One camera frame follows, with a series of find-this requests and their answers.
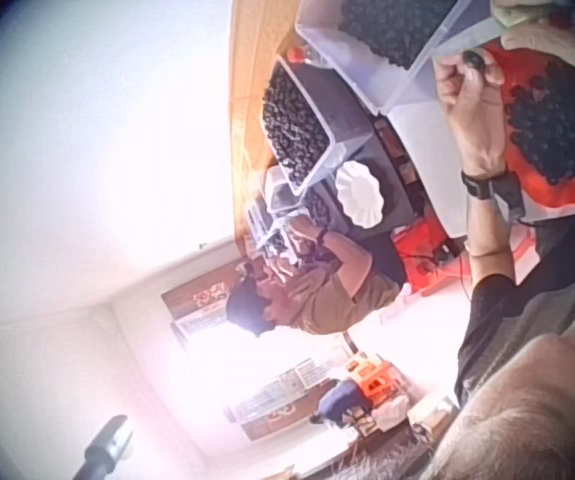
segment white paper plate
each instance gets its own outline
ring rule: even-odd
[[[336,189],[345,215],[354,224],[366,229],[382,222],[385,200],[378,180],[365,165],[344,163],[336,173]]]

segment hand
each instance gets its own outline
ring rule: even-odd
[[[498,8],[535,6],[551,0],[492,0]],[[555,55],[575,67],[575,32],[557,28],[547,19],[537,23],[522,23],[508,29],[501,37],[505,50],[527,48]]]
[[[323,231],[322,228],[314,225],[311,219],[305,215],[299,215],[292,218],[292,220],[289,222],[289,226],[296,235],[313,242],[316,241],[318,235],[320,235],[320,232]]]
[[[463,156],[463,172],[482,180],[505,171],[505,121],[500,95],[505,77],[489,52],[474,51],[485,61],[484,73],[466,65],[462,55],[438,59],[434,66],[438,98]]]

